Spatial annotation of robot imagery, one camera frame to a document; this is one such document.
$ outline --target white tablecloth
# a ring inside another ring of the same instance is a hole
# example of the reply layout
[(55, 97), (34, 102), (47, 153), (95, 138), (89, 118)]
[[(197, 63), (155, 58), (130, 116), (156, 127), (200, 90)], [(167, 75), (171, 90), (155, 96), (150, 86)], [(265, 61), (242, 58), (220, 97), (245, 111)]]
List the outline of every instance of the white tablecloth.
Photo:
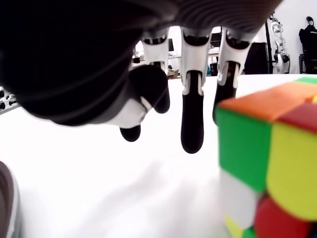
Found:
[[(298, 77), (241, 76), (237, 96)], [(0, 160), (20, 186), (23, 238), (228, 237), (212, 121), (216, 78), (206, 80), (205, 141), (194, 155), (180, 142), (180, 80), (169, 89), (169, 112), (150, 112), (134, 143), (110, 125), (68, 128), (22, 108), (0, 116)]]

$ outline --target rubik's cube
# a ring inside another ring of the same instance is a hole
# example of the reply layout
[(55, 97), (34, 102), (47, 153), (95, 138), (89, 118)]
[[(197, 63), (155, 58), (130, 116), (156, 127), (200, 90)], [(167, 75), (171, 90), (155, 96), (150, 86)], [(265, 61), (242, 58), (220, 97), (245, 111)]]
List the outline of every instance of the rubik's cube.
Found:
[(216, 109), (220, 187), (233, 238), (317, 238), (317, 78)]

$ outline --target robotic hand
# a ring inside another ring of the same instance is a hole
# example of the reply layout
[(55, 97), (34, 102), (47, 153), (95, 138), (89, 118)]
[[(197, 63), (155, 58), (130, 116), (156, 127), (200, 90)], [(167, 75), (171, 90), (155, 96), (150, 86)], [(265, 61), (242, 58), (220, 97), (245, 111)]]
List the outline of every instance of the robotic hand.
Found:
[[(212, 28), (223, 27), (215, 108), (235, 97), (251, 40), (281, 0), (3, 2), (1, 84), (37, 117), (68, 126), (114, 124), (128, 141), (139, 137), (151, 108), (169, 109), (166, 39), (169, 26), (179, 25), (181, 141), (196, 153), (204, 138), (202, 87)], [(148, 65), (129, 71), (139, 40)]]

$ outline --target computer monitor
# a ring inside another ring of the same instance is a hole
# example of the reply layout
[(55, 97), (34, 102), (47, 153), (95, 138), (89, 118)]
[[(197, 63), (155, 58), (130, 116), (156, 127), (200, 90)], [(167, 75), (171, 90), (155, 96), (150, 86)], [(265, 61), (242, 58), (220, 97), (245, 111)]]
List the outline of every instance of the computer monitor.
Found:
[(212, 33), (210, 44), (213, 47), (220, 47), (222, 32)]
[(174, 51), (174, 45), (173, 45), (173, 40), (172, 39), (168, 39), (168, 51)]

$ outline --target gray object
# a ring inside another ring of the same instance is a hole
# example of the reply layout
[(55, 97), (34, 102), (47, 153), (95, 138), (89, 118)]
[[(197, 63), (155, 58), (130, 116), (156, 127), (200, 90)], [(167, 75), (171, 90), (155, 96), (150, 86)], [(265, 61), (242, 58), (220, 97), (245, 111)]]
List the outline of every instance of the gray object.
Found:
[(0, 238), (18, 238), (20, 231), (18, 184), (10, 169), (0, 162)]

